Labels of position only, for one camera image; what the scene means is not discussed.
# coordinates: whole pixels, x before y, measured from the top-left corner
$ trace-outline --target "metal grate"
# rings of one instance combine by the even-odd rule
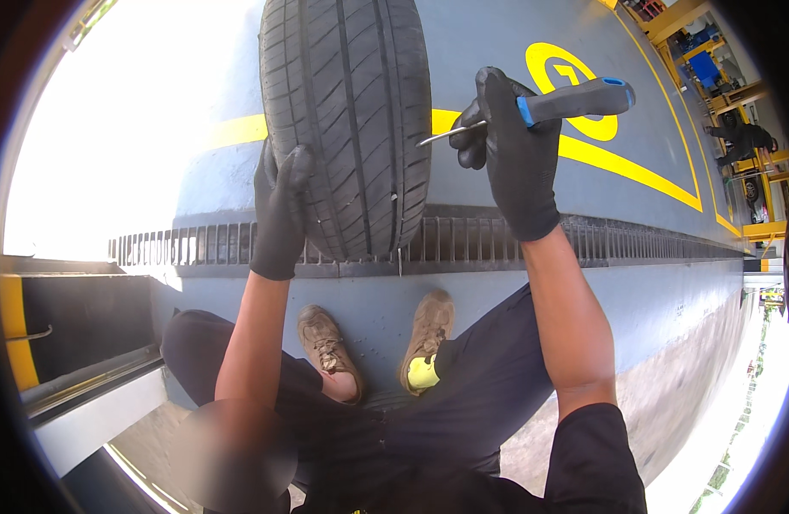
[[[561,225],[582,267],[743,256],[716,242],[642,224],[564,215]],[[109,241],[109,258],[122,267],[173,266],[181,276],[246,276],[257,230],[257,223],[233,223],[133,233]],[[523,269],[519,243],[496,208],[427,206],[420,230],[399,253],[334,262],[306,242],[296,273],[329,278]]]

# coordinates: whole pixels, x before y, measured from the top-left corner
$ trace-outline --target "gloved hand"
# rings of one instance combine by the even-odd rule
[[[560,222],[554,202],[554,173],[562,120],[526,128],[517,108],[518,96],[537,94],[495,67],[477,72],[477,98],[454,121],[453,129],[482,120],[488,125],[454,134],[451,148],[463,168],[489,174],[492,196],[518,241],[534,241]]]
[[[301,193],[315,165],[305,146],[297,146],[283,161],[280,170],[274,161],[271,142],[266,139],[255,171],[257,241],[249,268],[270,281],[288,281],[303,252]]]

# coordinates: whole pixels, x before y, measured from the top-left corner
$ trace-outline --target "yellow circle marking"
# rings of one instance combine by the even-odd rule
[[[588,69],[588,66],[583,64],[583,61],[567,50],[552,45],[551,43],[535,43],[526,48],[526,66],[528,66],[528,72],[532,74],[534,83],[537,84],[537,87],[540,88],[543,94],[551,93],[555,89],[552,80],[546,74],[546,61],[553,57],[559,57],[569,64],[572,64],[583,72],[589,80],[597,78],[597,76]],[[573,68],[558,64],[555,65],[555,69],[561,75],[569,77],[572,84],[577,80]],[[617,116],[614,114],[603,116],[598,120],[580,116],[578,118],[568,118],[565,121],[571,123],[574,125],[575,129],[583,132],[592,139],[611,140],[617,134]]]

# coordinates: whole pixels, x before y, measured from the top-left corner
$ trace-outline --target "screwdriver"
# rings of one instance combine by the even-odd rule
[[[614,77],[597,77],[577,86],[560,87],[538,96],[519,96],[517,108],[526,127],[535,123],[557,118],[577,118],[586,114],[622,114],[635,104],[635,90],[626,81]],[[460,134],[466,130],[482,127],[488,122],[480,122],[437,134],[417,143],[428,145],[432,141]]]

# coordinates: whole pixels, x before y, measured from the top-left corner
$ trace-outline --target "yellow sock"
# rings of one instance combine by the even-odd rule
[[[425,389],[437,384],[441,378],[435,373],[435,357],[432,355],[426,362],[426,357],[415,357],[408,365],[408,385],[412,389]]]

